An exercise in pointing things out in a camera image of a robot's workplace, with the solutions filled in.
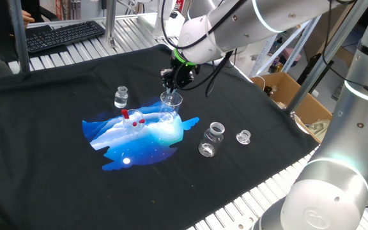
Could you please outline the person's bare hand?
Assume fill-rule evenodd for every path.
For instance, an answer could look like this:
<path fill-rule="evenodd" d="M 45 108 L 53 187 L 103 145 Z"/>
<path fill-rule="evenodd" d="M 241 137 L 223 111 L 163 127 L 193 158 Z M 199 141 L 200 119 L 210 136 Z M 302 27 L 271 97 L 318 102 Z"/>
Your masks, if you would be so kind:
<path fill-rule="evenodd" d="M 31 14 L 25 10 L 22 10 L 22 18 L 23 18 L 23 24 L 24 24 L 25 29 L 28 27 L 30 23 L 35 22 L 35 19 L 32 18 Z"/>

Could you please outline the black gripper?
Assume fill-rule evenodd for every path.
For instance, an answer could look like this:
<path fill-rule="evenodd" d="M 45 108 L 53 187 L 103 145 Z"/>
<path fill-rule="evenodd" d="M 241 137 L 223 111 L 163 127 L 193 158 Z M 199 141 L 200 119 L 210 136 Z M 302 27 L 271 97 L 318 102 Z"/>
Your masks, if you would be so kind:
<path fill-rule="evenodd" d="M 177 56 L 171 57 L 172 68 L 162 69 L 160 71 L 162 85 L 167 92 L 175 93 L 180 88 L 194 81 L 192 71 L 199 73 L 199 66 L 187 61 L 182 61 Z"/>

